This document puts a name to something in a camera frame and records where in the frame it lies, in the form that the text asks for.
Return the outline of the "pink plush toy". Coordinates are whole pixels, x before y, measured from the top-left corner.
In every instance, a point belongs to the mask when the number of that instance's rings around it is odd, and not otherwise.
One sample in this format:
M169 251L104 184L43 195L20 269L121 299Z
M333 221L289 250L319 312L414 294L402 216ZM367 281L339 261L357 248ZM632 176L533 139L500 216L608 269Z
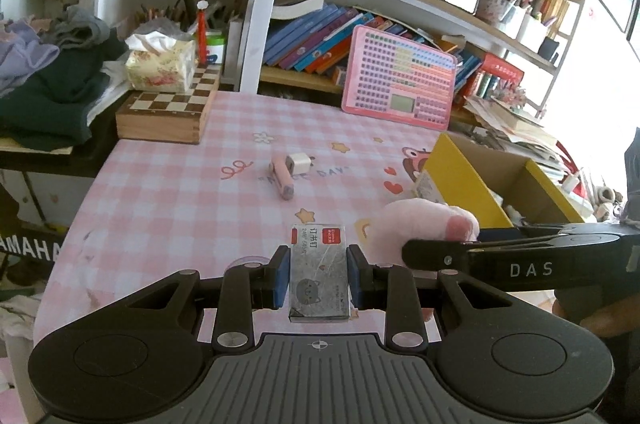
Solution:
M479 233L477 218L462 207L421 198L398 200L371 218L363 253L373 264L406 266L401 252L410 240L464 242Z

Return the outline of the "grey staples box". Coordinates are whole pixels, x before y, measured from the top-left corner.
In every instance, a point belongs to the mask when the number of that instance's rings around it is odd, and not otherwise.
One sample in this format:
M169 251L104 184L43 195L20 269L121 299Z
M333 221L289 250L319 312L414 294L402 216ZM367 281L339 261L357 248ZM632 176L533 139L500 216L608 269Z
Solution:
M296 225L291 231L290 311L294 322L344 321L350 316L344 228Z

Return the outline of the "white spray bottle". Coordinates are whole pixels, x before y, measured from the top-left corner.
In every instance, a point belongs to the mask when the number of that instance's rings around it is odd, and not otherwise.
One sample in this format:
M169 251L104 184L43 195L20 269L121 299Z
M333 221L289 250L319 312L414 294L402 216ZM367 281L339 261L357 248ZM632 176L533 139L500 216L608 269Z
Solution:
M512 205L510 204L504 205L503 210L504 210L504 213L506 213L506 216L510 219L510 222L514 226L519 226L523 224L524 216L521 215L521 213L517 209L514 209Z

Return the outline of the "yellow cardboard box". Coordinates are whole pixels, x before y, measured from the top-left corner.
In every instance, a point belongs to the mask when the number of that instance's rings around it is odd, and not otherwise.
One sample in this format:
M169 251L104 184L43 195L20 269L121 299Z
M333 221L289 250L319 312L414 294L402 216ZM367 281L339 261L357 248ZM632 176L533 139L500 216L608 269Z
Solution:
M570 199L532 159L442 133L414 183L426 199L462 207L480 228L511 228L512 207L531 224L580 223Z

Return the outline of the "small pink utility knife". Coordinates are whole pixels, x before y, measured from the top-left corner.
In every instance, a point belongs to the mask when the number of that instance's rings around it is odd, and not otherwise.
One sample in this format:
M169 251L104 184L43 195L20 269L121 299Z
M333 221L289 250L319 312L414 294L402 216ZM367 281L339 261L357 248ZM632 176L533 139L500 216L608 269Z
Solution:
M295 193L293 178L285 163L285 158L276 155L271 159L270 171L283 200L292 200Z

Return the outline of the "pink checkered table mat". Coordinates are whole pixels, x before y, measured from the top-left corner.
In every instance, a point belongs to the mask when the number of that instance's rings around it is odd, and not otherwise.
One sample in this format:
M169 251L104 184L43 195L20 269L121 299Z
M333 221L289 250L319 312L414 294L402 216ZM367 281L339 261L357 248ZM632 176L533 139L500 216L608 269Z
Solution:
M82 201L44 291L41 340L181 269L216 277L266 256L296 224L335 224L356 241L385 204L412 194L404 162L437 133L276 97L219 93L197 145L123 139ZM273 157L305 152L283 200Z

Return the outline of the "small white plug adapter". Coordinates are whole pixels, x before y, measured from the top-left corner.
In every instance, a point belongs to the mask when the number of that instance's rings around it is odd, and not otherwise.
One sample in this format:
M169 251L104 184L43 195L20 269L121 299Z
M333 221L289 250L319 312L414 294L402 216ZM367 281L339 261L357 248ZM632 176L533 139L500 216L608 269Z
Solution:
M285 165L292 176L307 174L314 166L314 157L305 152L289 153L285 156Z

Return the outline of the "stack of papers and books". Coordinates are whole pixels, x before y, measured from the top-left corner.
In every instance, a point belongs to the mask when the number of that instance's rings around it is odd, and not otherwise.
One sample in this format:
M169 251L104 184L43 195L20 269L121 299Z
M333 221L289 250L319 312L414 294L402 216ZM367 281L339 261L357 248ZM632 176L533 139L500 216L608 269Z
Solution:
M466 99L464 109L471 112L481 125L492 129L511 144L533 150L542 163L563 172L570 170L561 157L558 139L529 115L512 111L500 100L476 96Z

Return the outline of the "pink learning tablet toy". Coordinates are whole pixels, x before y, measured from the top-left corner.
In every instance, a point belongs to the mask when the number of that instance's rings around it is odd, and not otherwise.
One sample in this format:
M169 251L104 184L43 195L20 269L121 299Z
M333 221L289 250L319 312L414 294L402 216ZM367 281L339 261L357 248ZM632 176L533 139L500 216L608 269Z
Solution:
M352 32L342 109L427 129L447 129L457 58L386 31Z

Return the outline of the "wooden chess box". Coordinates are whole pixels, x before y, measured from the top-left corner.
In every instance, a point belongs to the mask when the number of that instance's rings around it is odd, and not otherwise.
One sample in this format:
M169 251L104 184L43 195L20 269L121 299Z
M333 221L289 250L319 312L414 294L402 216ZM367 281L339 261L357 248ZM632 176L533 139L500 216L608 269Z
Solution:
M221 66L195 70L189 91L134 92L116 112L120 139L197 145L220 84Z

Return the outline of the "red dictionary book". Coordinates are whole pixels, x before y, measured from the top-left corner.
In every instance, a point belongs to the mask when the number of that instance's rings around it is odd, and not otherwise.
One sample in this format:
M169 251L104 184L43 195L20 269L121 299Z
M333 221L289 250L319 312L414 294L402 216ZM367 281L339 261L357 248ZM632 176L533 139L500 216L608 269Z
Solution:
M492 53L484 55L480 70L500 80L513 83L515 86L518 86L524 77L524 72L521 69Z

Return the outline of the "floral tissue pack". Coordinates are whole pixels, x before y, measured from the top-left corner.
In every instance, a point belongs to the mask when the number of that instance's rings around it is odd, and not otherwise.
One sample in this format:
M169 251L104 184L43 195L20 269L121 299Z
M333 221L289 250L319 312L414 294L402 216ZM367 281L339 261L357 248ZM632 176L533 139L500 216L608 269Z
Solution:
M185 93L192 84L195 41L190 36L173 38L159 31L134 33L126 40L129 55L126 72L136 91Z

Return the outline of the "row of blue purple books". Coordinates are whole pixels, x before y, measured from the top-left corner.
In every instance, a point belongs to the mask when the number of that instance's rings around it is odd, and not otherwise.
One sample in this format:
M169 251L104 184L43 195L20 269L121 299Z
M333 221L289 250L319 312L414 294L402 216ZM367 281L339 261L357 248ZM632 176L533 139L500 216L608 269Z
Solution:
M320 10L293 20L273 20L262 64L283 70L305 71L321 56L348 40L359 25L375 16L355 7L323 5Z

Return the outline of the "green lidded white jar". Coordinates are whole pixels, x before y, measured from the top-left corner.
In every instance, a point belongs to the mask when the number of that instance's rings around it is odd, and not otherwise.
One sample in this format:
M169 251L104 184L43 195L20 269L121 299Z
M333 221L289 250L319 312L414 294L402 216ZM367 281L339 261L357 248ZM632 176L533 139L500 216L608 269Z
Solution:
M224 61L226 38L221 30L206 32L206 60L209 65L221 65Z

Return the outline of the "red glue bottle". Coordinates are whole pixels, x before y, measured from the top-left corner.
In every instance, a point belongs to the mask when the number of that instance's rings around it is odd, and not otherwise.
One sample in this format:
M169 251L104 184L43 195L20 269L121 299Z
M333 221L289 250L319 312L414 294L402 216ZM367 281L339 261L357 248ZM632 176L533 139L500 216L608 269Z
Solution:
M201 66L207 65L207 43L206 43L206 10L208 9L208 2L206 0L199 0L196 3L198 9L198 62Z

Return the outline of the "pile of dark clothes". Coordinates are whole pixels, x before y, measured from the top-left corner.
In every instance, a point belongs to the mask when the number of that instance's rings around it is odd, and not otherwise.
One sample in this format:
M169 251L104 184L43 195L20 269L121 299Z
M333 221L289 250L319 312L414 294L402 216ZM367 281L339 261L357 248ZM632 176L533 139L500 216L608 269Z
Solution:
M88 10L71 6L39 33L27 19L1 28L1 136L35 151L84 144L90 112L110 88L127 45Z

